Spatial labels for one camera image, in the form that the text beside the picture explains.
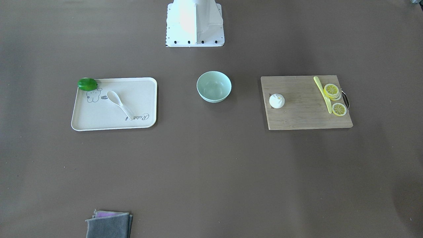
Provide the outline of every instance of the white spoon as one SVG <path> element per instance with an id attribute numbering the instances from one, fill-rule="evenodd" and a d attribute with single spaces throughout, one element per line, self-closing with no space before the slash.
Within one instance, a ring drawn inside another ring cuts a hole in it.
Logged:
<path id="1" fill-rule="evenodd" d="M 130 120 L 134 118 L 134 116 L 132 115 L 132 112 L 122 103 L 117 93 L 115 93 L 114 91 L 108 91 L 107 98 L 114 104 L 118 105 L 122 109 L 122 111 L 124 111 L 124 113 L 128 116 Z"/>

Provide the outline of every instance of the white tray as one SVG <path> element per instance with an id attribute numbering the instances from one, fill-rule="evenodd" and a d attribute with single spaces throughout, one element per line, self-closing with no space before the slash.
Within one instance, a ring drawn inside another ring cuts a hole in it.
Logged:
<path id="1" fill-rule="evenodd" d="M 113 130 L 151 127 L 157 118 L 157 82 L 151 77 L 96 79 L 98 88 L 78 89 L 71 126 L 74 130 Z M 130 120 L 107 99 L 115 91 L 133 112 Z"/>

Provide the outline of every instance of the yellow knife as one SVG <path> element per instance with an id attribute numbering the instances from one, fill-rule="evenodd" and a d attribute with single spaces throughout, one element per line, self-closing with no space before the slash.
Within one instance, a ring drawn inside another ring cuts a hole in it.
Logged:
<path id="1" fill-rule="evenodd" d="M 324 94 L 323 87 L 321 86 L 320 79 L 317 76 L 314 76 L 313 79 L 314 79 L 314 82 L 316 83 L 316 85 L 320 89 L 321 95 L 323 96 L 323 99 L 324 99 L 326 106 L 327 106 L 327 111 L 329 113 L 332 113 L 332 103 L 330 103 L 330 99 Z"/>

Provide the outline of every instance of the folded towel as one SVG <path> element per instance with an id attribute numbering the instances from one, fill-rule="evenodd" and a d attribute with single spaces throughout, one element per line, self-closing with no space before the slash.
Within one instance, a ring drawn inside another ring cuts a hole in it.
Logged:
<path id="1" fill-rule="evenodd" d="M 129 238 L 132 215 L 122 212 L 96 211 L 88 223 L 87 238 Z"/>

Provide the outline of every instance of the rectangular tray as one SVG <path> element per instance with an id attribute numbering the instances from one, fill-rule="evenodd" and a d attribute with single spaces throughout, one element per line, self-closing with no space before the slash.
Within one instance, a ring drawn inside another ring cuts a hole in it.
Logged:
<path id="1" fill-rule="evenodd" d="M 157 82 L 151 77 L 96 79 L 98 88 L 78 89 L 71 126 L 74 130 L 113 130 L 151 127 L 157 119 Z M 133 113 L 130 120 L 106 93 L 115 91 Z"/>
<path id="2" fill-rule="evenodd" d="M 336 75 L 317 75 L 322 86 L 335 84 L 339 90 Z M 344 116 L 336 116 L 327 112 L 326 103 L 313 79 L 314 76 L 263 76 L 261 88 L 263 90 L 264 106 L 269 130 L 303 130 L 329 129 L 352 127 L 349 112 Z M 275 109 L 269 104 L 272 94 L 282 94 L 285 105 Z M 342 98 L 331 101 L 345 105 Z"/>

